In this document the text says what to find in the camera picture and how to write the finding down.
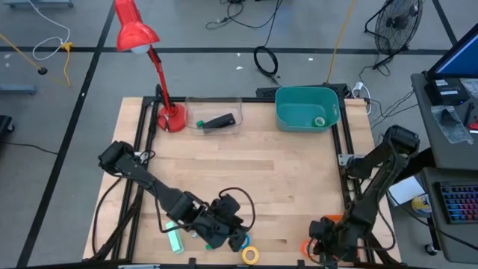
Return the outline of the grey metal floor base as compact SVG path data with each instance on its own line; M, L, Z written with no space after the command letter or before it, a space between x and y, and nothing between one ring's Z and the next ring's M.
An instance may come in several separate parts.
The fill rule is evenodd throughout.
M0 84L0 94L22 93L34 95L37 93L37 89L32 84L19 85L19 84Z
M16 6L24 4L32 4L35 7L46 4L63 4L67 7L74 7L72 0L0 0L0 2L11 8L15 8Z

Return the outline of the clear plastic bag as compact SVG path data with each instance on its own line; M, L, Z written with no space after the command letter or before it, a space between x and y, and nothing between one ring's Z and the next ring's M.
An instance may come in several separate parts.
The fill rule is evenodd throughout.
M453 106L432 106L432 115L443 135L451 143L474 143L469 131L464 127L456 109Z

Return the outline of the rainbow backlit keyboard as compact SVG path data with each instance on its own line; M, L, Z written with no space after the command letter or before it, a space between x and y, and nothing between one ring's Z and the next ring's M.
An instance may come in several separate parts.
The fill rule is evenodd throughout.
M478 223L478 182L437 182L434 187L449 224Z

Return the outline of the orange mesh basket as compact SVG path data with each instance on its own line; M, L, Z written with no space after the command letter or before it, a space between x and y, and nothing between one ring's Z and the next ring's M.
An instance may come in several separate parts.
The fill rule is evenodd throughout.
M339 215L339 214L328 214L328 215L324 215L324 217L328 218L329 220L333 221L334 223L338 223L341 221L342 219L342 216ZM358 250L356 250L356 257L355 257L355 260L359 260L360 258L360 253Z

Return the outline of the computer monitor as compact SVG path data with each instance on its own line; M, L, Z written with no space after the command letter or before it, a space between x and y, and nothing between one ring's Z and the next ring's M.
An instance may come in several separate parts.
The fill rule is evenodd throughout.
M428 73L433 78L478 78L478 23Z

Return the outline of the red desk lamp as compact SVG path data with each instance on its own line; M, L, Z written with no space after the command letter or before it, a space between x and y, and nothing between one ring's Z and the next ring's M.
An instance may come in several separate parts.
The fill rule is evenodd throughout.
M156 96L161 100L157 124L166 132L179 132L186 126L186 107L171 100L165 79L162 61L153 48L160 41L156 32L143 23L134 0L114 0L114 10L120 23L117 35L117 50L130 50L135 54L146 53L159 77Z

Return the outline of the teal plastic bin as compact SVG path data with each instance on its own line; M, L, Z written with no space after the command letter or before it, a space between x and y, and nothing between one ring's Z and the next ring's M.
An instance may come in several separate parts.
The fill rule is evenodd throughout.
M283 132L324 132L341 118L338 95L328 87L280 87L275 95L276 126ZM323 117L324 127L313 120Z

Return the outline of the clear plastic bin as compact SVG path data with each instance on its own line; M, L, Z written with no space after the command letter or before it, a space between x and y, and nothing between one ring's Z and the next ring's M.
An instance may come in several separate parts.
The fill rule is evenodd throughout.
M218 98L199 98L187 97L185 100L187 110L186 129L196 136L214 136L214 135L235 135L240 131L243 123L242 98L240 97L218 97ZM232 113L236 124L226 128L218 129L210 133L204 133L202 128L196 126L196 122L203 120L208 122L224 114Z

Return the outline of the black floor fan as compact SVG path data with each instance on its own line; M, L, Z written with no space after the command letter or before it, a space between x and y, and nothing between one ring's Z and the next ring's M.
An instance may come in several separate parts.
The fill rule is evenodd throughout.
M409 49L423 14L423 0L385 0L384 5L365 23L364 32L374 37L384 60L372 69L387 64L395 55Z

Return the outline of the black mini computer box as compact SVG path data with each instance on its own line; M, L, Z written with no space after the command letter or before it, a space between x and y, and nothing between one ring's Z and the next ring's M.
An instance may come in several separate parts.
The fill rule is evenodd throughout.
M431 80L425 86L425 90L434 106L457 106L470 99L467 90L458 78Z

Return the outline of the black stapler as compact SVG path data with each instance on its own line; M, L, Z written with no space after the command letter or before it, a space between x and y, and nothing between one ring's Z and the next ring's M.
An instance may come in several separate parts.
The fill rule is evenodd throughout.
M202 130L204 133L210 133L218 129L226 128L236 124L236 120L232 113L224 114L220 117L214 118L208 122L202 124Z

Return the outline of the white power adapter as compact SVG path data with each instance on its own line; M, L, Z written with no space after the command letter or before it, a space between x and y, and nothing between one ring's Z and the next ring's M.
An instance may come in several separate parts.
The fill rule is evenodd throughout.
M358 81L356 82L356 85L354 86L354 88L351 90L351 94L353 95L353 98L354 99L359 99L360 98L360 93L364 91L366 93L366 99L369 99L370 98L370 91L368 90L368 88L364 85L363 82L361 81Z

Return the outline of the yellow tape roll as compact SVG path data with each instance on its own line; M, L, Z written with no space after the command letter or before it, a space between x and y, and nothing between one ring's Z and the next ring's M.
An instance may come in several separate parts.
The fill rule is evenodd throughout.
M241 257L246 265L254 265L259 260L259 252L255 247L248 246L243 249Z

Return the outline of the black power strip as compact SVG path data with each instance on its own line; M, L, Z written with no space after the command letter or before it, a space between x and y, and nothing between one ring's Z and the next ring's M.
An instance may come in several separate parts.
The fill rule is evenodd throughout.
M350 98L350 87L347 84L320 84L320 87L328 87L334 90L339 96ZM258 98L273 98L279 87L259 87L255 91Z

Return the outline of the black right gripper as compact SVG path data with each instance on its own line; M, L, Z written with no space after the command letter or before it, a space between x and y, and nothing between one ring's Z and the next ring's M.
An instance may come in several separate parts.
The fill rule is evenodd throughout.
M313 220L308 229L308 258L322 266L336 266L339 262L348 262L350 251L339 244L339 232L347 223L346 218L338 222L322 217Z

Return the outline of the grey side desk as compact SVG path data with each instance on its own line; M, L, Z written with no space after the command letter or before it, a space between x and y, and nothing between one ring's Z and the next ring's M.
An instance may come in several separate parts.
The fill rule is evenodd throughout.
M414 158L415 163L410 168L419 175L429 194L431 223L435 228L432 236L449 262L478 266L478 220L449 224L438 189L440 183L478 185L478 141L450 143L432 115L431 102L425 91L425 75L415 73L411 75L411 81L430 147Z

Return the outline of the black aluminium rig frame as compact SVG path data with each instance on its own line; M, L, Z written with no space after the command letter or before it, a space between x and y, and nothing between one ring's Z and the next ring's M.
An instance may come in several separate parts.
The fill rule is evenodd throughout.
M331 175L326 178L326 181L333 187L330 195L339 201L340 209L345 209L354 196L361 195L363 187L358 180L348 179L345 176L338 156L344 149L353 152L353 138L347 111L355 106L363 106L364 102L360 99L348 101L339 95L338 101L341 118L326 132L324 150L318 155L328 162L325 169ZM119 112L115 138L131 141L134 150L139 150L141 147L150 149L153 151L154 158L159 159L162 153L168 151L164 145L167 133L151 122L157 117L160 107L161 102L155 96L125 97ZM258 98L256 95L242 97L242 112L241 134L276 131L275 97ZM144 191L134 191L133 187L133 181L127 180L119 190L114 192L116 197L112 201L112 208L119 212L119 220L115 222L115 229L112 232L115 241L106 255L111 260L140 261L140 247L152 237L146 225L146 208L151 203L146 200ZM378 268L401 264L398 250L385 251L377 235L372 234L363 242L364 248L359 250L360 258L356 260L357 264Z

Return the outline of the black pen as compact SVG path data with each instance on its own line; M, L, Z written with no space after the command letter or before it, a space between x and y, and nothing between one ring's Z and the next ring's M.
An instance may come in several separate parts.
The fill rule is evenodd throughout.
M473 111L473 109L474 109L474 103L473 103L473 102L470 102L470 103L468 104L468 107L467 107L467 110L466 110L466 114L465 114L465 118L464 118L464 120L463 120L464 126L466 126L466 125L468 124L469 119L470 119L470 117L471 117L471 112Z

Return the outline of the mint green stapler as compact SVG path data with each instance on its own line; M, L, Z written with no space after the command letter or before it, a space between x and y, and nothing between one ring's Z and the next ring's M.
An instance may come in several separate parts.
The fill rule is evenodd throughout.
M168 222L166 224L166 228L168 230L168 239L170 241L170 246L172 251L175 254L180 254L184 252L184 246L181 240L181 236L179 230L176 228L176 224L174 222Z

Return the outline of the white paper sheet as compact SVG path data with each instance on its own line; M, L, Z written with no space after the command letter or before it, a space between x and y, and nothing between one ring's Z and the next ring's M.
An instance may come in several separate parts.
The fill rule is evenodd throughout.
M393 207L407 203L423 194L425 194L425 190L415 176L410 176L392 185L387 192L388 200Z

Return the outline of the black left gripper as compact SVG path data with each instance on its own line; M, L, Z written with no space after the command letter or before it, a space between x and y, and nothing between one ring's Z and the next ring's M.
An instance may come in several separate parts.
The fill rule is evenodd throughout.
M229 245L232 251L241 250L248 229L239 222L224 223L212 217L198 217L193 222L193 229L213 249Z

